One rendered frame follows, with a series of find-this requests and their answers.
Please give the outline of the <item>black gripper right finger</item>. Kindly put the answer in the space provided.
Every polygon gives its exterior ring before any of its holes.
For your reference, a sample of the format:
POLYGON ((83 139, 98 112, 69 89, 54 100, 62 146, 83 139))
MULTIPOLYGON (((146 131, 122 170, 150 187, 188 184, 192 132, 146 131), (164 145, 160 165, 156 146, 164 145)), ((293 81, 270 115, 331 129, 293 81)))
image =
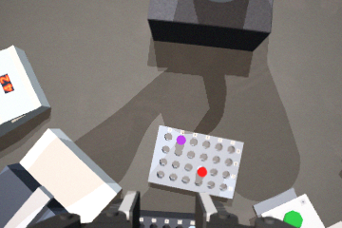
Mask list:
POLYGON ((226 211, 221 202, 211 200, 208 193, 196 193, 195 228, 297 228, 274 217, 256 218, 255 226, 238 225, 236 215, 220 211, 226 211))

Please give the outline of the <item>violet tube cap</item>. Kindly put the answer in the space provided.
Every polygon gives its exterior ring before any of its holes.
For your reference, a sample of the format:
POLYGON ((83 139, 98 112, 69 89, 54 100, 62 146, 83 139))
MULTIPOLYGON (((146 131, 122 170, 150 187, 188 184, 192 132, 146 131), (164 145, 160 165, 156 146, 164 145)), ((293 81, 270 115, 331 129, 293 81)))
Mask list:
POLYGON ((185 144, 185 142, 186 142, 186 139, 184 136, 180 135, 177 137, 177 143, 178 144, 185 144))

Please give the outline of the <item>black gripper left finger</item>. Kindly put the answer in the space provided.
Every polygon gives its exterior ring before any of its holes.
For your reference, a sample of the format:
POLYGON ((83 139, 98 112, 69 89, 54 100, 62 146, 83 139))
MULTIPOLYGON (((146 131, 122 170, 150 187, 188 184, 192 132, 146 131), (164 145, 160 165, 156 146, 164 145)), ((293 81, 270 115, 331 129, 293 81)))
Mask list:
POLYGON ((140 191, 127 191, 109 209, 99 213, 97 221, 81 223, 80 215, 64 212, 26 228, 140 228, 140 191))

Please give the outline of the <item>white tube rack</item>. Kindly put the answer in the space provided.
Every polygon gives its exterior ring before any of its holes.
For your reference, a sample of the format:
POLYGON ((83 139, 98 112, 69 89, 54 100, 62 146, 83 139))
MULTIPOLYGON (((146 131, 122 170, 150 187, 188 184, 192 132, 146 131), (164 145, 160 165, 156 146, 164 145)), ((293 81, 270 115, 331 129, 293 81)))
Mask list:
POLYGON ((243 144, 160 125, 148 181, 232 199, 243 144), (185 144, 177 143, 180 135, 185 144), (199 176, 199 166, 206 176, 199 176))

